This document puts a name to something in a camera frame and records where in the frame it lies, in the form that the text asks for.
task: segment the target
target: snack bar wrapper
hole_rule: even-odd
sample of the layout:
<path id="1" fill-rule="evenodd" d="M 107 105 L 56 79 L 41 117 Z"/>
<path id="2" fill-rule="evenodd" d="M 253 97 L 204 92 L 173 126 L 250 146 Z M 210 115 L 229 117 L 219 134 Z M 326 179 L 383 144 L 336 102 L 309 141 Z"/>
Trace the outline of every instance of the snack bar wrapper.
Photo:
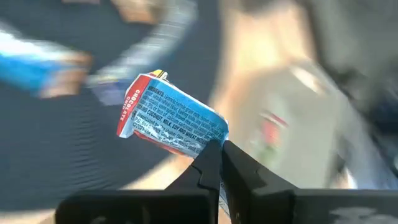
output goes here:
<path id="1" fill-rule="evenodd" d="M 127 89 L 117 135 L 133 134 L 177 154 L 195 158 L 215 139 L 221 145 L 228 138 L 224 118 L 203 103 L 179 90 L 156 70 L 140 74 Z M 228 212 L 221 183 L 220 205 Z"/>
<path id="2" fill-rule="evenodd" d="M 64 46 L 25 38 L 0 21 L 0 80 L 40 97 L 77 93 L 90 58 Z"/>

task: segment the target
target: floor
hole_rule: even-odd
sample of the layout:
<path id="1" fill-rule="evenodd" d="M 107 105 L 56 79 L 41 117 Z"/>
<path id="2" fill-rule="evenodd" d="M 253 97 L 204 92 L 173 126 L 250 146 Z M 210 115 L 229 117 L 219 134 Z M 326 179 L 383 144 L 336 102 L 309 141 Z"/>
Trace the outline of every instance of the floor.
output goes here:
<path id="1" fill-rule="evenodd" d="M 223 9 L 224 41 L 216 88 L 209 104 L 229 121 L 230 139 L 239 136 L 231 105 L 245 99 L 250 80 L 297 60 L 314 58 L 308 27 L 301 8 L 289 1 L 271 3 L 255 14 L 242 12 L 237 0 L 220 0 Z M 163 189 L 192 162 L 173 156 L 147 175 L 126 186 L 128 189 Z M 51 210 L 13 214 L 2 222 L 51 224 Z M 220 210 L 219 223 L 230 223 Z"/>

